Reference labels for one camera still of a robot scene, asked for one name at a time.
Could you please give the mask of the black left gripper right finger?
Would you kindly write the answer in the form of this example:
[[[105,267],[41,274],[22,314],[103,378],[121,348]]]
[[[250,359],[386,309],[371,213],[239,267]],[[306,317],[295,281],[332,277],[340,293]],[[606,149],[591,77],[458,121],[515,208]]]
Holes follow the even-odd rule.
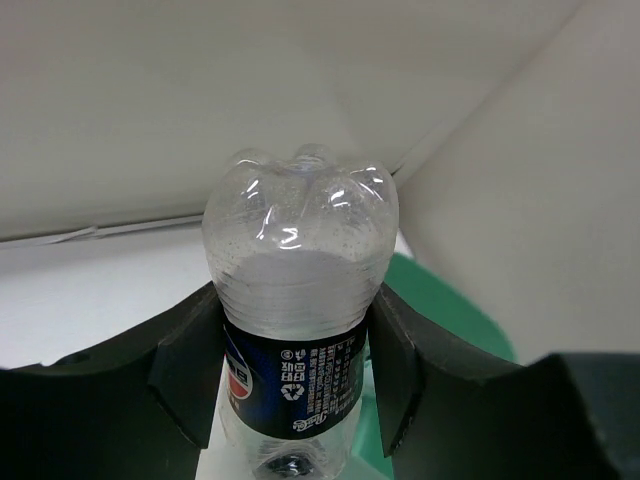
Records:
[[[635,479],[639,358],[489,354],[382,287],[369,309],[380,433],[398,479]]]

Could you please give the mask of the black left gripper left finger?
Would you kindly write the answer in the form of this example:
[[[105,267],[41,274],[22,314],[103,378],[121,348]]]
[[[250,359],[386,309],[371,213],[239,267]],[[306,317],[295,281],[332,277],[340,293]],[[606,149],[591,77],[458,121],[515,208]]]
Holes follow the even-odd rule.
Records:
[[[52,365],[1,373],[5,479],[192,479],[224,356],[212,285]]]

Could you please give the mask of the clear black-label pepsi bottle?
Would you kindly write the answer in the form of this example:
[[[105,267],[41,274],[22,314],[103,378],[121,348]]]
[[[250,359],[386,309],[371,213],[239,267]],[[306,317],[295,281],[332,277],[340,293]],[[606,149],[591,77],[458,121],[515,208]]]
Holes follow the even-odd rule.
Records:
[[[229,443],[257,479],[333,479],[362,404],[366,312],[394,253],[380,163],[308,144],[246,149],[216,183],[203,243],[225,313]]]

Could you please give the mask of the green plastic bin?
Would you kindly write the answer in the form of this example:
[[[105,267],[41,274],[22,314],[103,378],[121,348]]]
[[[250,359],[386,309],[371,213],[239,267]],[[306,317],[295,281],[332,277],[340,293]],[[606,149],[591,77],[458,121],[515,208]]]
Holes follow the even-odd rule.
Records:
[[[385,282],[416,312],[446,330],[504,360],[516,360],[511,342],[496,322],[413,259],[394,254]],[[383,456],[369,352],[365,353],[362,406],[352,459],[367,471],[365,479],[394,477],[391,460]]]

